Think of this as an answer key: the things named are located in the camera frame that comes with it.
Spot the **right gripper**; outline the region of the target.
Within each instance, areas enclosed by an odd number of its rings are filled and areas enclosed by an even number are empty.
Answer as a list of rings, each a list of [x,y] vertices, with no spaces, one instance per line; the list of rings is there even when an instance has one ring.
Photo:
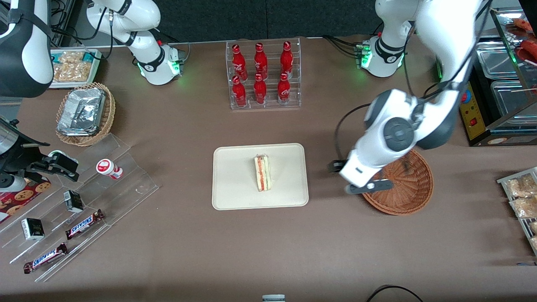
[[[40,146],[44,146],[44,143],[2,142],[0,145],[1,175],[17,174],[21,170],[27,170],[27,178],[34,182],[42,179],[42,173],[58,174],[73,182],[78,180],[77,172],[59,169],[77,168],[79,162],[76,159],[69,157],[65,152],[50,152],[44,156],[39,149]],[[52,169],[32,167],[42,161]]]

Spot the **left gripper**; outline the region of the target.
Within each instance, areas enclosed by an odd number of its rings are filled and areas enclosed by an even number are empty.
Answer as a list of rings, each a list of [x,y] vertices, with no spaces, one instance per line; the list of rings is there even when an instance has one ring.
[[[355,145],[347,160],[333,160],[328,164],[330,173],[339,175],[349,183],[350,190],[376,190],[378,181],[373,177],[388,164],[388,156],[373,145]]]

